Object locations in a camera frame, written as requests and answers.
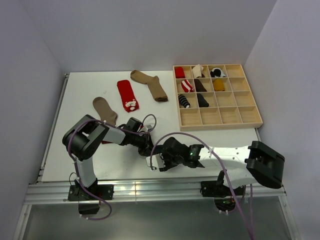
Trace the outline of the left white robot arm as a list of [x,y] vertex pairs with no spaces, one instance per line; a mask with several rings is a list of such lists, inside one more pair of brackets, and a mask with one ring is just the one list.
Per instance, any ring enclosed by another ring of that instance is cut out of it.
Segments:
[[102,143],[132,145],[137,147],[139,155],[150,156],[154,145],[150,131],[143,130],[143,127],[143,122],[134,117],[120,126],[97,120],[88,114],[81,118],[62,138],[62,144],[75,164],[77,179],[72,192],[85,200],[103,195],[93,166],[93,155]]

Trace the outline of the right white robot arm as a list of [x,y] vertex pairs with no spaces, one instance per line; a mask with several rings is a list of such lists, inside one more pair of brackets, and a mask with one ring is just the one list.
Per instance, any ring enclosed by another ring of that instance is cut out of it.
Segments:
[[191,169],[220,167],[209,191],[212,197],[223,198],[231,191],[255,183],[280,189],[285,157],[261,141],[241,147],[206,147],[204,144],[187,146],[170,137],[155,148],[149,162],[160,172],[179,165]]

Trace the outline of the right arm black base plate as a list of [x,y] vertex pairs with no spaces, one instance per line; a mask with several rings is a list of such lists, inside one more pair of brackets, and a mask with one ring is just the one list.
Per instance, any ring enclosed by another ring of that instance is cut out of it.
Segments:
[[227,183],[224,177],[225,173],[221,170],[217,180],[201,181],[199,192],[204,198],[214,198],[214,205],[219,214],[228,215],[238,207],[236,198],[232,196],[230,188],[224,185],[224,183]]

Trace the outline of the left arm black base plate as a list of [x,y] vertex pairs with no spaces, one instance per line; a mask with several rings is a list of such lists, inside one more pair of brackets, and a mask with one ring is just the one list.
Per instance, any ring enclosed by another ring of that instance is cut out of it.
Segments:
[[69,187],[68,202],[78,202],[78,212],[82,215],[95,215],[100,210],[101,200],[112,200],[114,194],[113,184],[96,184],[86,191],[78,184]]

